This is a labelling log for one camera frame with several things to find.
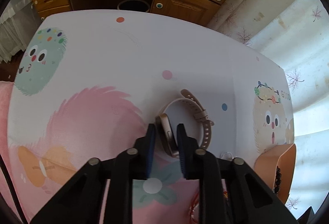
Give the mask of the beige smart watch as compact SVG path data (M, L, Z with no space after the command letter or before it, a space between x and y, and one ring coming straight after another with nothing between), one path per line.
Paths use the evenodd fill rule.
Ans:
M155 118L157 133L168 159L179 157L176 136L179 123L192 125L186 127L186 132L196 138L200 148L207 149L211 142L214 122L209 119L206 109L190 91L183 89L181 95L165 105Z

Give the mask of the pink plastic tray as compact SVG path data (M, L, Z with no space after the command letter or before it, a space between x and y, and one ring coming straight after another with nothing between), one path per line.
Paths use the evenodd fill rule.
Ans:
M277 195L282 203L286 203L291 189L295 160L296 145L276 145L261 154L254 166L258 176Z

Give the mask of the cartoon printed table mat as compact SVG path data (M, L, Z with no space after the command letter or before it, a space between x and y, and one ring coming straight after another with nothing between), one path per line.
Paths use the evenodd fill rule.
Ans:
M90 158L116 157L190 91L214 122L208 150L253 166L294 142L283 69L219 32L171 17L88 10L47 17L17 70L12 181L28 220Z

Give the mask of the white lace covered furniture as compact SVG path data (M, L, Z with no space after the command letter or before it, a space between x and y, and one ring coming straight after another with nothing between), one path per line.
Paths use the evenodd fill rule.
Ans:
M7 63L24 51L40 24L32 0L10 0L1 15L0 61Z

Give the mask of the floral white curtain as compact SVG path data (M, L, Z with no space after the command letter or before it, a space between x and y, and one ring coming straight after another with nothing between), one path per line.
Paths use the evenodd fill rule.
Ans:
M297 163L287 207L319 210L328 194L328 12L320 0L226 0L209 23L285 72Z

